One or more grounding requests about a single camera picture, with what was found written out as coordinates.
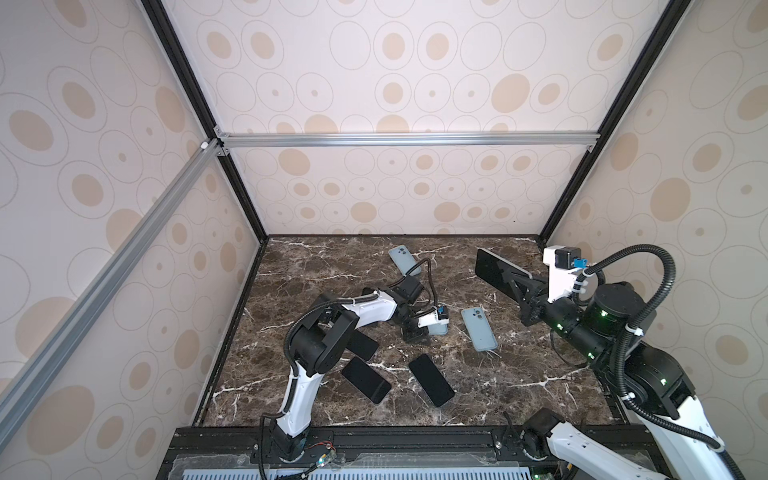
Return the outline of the white-edged phone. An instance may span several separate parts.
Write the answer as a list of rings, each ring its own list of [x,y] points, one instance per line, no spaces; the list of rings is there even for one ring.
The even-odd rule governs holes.
[[[524,299],[533,275],[495,253],[477,250],[475,275],[516,302]]]

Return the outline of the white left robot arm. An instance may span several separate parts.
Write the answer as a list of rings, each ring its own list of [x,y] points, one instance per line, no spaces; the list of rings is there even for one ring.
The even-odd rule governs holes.
[[[312,408],[324,375],[347,349],[356,330],[390,322],[401,328],[406,342],[429,334],[420,323],[422,313],[407,297],[392,289],[368,290],[359,297],[320,295],[286,334],[283,353],[289,363],[289,380],[278,413],[272,416],[270,438],[284,460],[302,454],[311,424]]]

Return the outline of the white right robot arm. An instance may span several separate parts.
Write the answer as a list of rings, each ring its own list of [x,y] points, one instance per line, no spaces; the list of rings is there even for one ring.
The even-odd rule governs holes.
[[[743,474],[711,427],[693,382],[670,354],[644,340],[644,323],[670,293],[676,266],[664,249],[642,244],[662,263],[662,280],[645,301],[627,282],[608,283],[604,269],[624,251],[589,265],[552,263],[548,278],[494,260],[475,273],[519,306],[521,322],[543,323],[584,357],[584,366],[638,416],[678,479],[740,479]]]

